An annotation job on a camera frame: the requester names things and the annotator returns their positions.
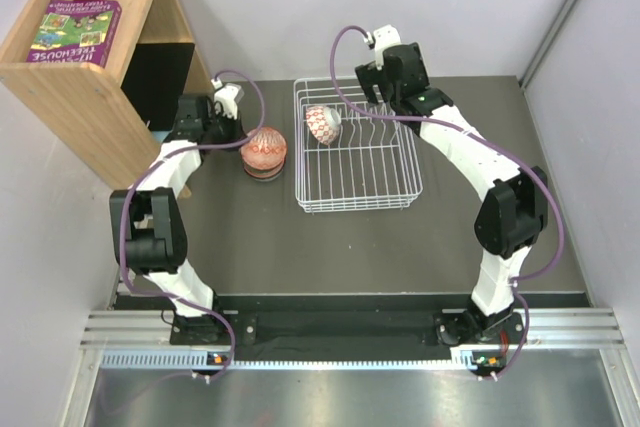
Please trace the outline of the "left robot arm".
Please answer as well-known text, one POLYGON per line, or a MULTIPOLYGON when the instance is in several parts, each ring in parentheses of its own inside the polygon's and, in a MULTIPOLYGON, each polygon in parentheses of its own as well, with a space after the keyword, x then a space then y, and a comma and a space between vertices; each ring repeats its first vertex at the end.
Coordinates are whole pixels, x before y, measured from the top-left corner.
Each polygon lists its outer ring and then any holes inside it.
POLYGON ((156 169, 136 186, 121 223, 128 192, 109 198, 114 255, 126 255, 128 270, 155 284, 174 306, 175 345, 206 345, 227 341, 227 321, 216 313, 215 290, 207 286, 187 260, 188 239, 177 196, 202 164, 201 145, 238 148, 246 138, 238 112, 242 89, 229 84, 213 95, 184 94, 178 100, 172 129, 153 162, 156 169))

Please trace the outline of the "orange red patterned bowl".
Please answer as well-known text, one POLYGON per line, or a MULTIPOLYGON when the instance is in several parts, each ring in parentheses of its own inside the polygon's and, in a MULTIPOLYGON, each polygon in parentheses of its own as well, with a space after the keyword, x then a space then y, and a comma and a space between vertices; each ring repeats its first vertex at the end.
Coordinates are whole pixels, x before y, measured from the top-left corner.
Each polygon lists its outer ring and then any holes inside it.
POLYGON ((287 155, 287 142, 280 131, 262 127, 249 132, 250 141, 240 148, 243 162, 257 170, 270 170, 282 164, 287 155))

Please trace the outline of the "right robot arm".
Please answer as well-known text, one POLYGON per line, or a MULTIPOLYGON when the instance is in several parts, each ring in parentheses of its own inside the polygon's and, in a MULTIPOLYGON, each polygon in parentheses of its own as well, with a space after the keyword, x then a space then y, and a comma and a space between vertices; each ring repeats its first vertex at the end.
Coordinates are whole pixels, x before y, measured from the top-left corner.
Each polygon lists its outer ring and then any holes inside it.
POLYGON ((370 104, 383 100, 421 140, 464 176, 481 206, 474 223, 482 248, 477 283, 466 309, 438 324, 441 343, 492 341, 512 314, 512 292, 522 265, 547 225, 546 174, 533 180, 516 162, 483 144, 453 100, 431 86, 418 44, 371 40, 374 59, 355 73, 370 104))

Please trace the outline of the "red patterned white bowl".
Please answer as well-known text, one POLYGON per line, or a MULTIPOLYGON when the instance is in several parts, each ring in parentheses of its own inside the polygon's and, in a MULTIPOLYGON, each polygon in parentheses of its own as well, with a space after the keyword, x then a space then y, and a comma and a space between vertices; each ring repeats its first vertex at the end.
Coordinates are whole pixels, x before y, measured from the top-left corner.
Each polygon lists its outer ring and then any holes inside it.
POLYGON ((335 108, 312 106, 306 110, 305 121, 312 136, 322 145, 329 146, 340 135, 342 119, 335 108))

